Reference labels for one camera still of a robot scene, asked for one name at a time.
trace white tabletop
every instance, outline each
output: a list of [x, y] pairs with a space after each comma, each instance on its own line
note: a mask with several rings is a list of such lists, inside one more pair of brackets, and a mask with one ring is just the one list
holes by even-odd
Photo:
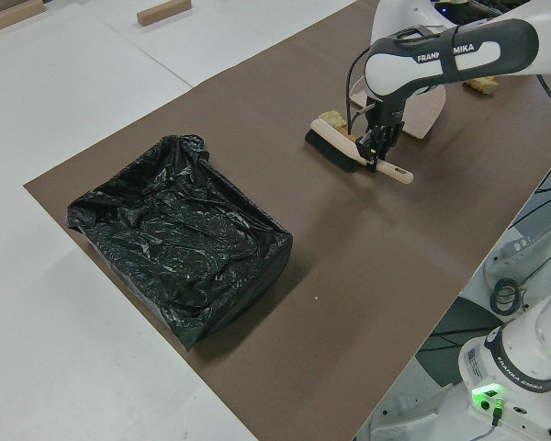
[[22, 186], [351, 2], [194, 0], [141, 28], [156, 3], [0, 31], [0, 440], [254, 439]]

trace black brush bristles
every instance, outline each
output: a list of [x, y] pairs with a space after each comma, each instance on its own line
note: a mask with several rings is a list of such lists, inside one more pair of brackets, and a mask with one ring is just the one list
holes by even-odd
[[330, 142], [312, 129], [306, 134], [304, 140], [344, 172], [355, 173], [360, 166], [357, 161], [339, 152]]

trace brown paper sheet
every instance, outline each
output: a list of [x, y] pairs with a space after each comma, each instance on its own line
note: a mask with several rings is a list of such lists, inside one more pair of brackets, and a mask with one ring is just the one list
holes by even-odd
[[448, 86], [426, 139], [404, 135], [388, 157], [415, 174], [409, 186], [315, 153], [304, 134], [343, 110], [373, 11], [345, 8], [26, 185], [64, 227], [72, 200], [163, 135], [196, 133], [292, 232], [268, 295], [189, 354], [136, 305], [261, 441], [352, 439], [551, 166], [551, 103], [534, 78], [502, 78], [494, 96]]

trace green light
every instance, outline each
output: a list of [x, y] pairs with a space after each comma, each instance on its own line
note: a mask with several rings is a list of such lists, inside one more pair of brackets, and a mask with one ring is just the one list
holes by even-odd
[[[474, 404], [481, 409], [481, 402], [486, 400], [486, 397], [493, 397], [497, 395], [502, 390], [502, 386], [496, 383], [490, 383], [487, 386], [482, 386], [481, 388], [476, 388], [471, 391], [471, 400]], [[497, 406], [500, 404], [501, 399], [498, 399]]]

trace black plastic bag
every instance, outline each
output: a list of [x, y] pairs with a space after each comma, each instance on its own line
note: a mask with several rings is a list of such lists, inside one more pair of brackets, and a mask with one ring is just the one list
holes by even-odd
[[74, 201], [82, 232], [186, 350], [260, 299], [292, 236], [208, 164], [195, 135], [168, 136]]

